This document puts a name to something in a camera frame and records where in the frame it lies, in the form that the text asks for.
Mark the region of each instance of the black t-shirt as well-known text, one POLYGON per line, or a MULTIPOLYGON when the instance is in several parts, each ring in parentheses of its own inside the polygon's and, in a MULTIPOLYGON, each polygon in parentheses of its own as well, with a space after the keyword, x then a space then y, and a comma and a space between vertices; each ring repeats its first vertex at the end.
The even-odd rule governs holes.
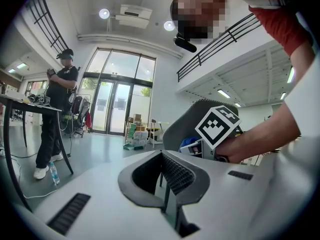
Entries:
MULTIPOLYGON (((57 76, 67 81, 77 81, 78 74, 79 72, 77 68, 75 66, 71 66, 61 69, 57 73, 57 76)), ((46 96, 50 97, 50 106, 57 109, 62 108, 66 102, 68 91, 70 92, 69 89, 52 81, 46 91, 46 96)))

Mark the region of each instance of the black railing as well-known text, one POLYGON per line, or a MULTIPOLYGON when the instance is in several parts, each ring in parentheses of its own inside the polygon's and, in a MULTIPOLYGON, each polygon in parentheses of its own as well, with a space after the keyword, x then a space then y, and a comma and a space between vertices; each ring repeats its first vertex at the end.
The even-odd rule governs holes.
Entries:
POLYGON ((26 7, 30 9, 35 20, 34 24, 38 24, 49 41, 50 47, 55 49, 57 53, 67 49, 68 46, 50 14, 46 0, 29 0, 26 7))
POLYGON ((233 26, 229 27, 225 32, 221 33, 219 37, 204 47, 177 72, 178 82, 180 82, 182 78, 188 75, 195 68, 201 67, 206 60, 211 58, 217 52, 221 51, 223 48, 233 42, 236 43, 239 38, 248 34, 252 30, 255 30, 259 26, 261 26, 259 20, 253 13, 251 13, 233 26))

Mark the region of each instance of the white sneaker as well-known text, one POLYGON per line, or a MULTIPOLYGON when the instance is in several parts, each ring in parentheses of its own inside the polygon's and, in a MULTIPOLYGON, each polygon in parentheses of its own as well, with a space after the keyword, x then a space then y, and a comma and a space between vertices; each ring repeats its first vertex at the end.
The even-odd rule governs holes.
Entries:
POLYGON ((41 180, 46 176, 46 172, 49 170, 49 167, 46 166, 44 169, 35 168, 33 177, 37 180, 41 180))
POLYGON ((53 155, 50 159, 50 162, 60 161, 62 159, 64 159, 64 156, 60 153, 60 154, 53 155))

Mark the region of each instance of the black pants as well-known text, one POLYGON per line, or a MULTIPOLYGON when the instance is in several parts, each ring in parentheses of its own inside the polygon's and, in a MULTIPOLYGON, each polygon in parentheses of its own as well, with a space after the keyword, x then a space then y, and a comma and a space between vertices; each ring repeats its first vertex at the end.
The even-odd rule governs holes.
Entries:
POLYGON ((36 167, 41 169, 47 167, 51 156, 59 155, 61 152, 56 133, 56 127, 59 126, 55 124, 54 117, 43 114, 42 120, 42 142, 35 160, 36 167))

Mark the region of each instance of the tree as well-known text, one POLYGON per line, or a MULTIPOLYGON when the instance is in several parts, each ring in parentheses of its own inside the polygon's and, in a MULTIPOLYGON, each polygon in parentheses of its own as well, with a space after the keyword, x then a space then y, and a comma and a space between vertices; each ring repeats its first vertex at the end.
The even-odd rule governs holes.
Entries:
POLYGON ((151 88, 145 87, 140 92, 145 97, 150 97, 151 96, 151 88))
POLYGON ((98 80, 91 79, 91 78, 85 78, 83 80, 81 89, 87 89, 87 90, 95 90, 97 86, 98 80))

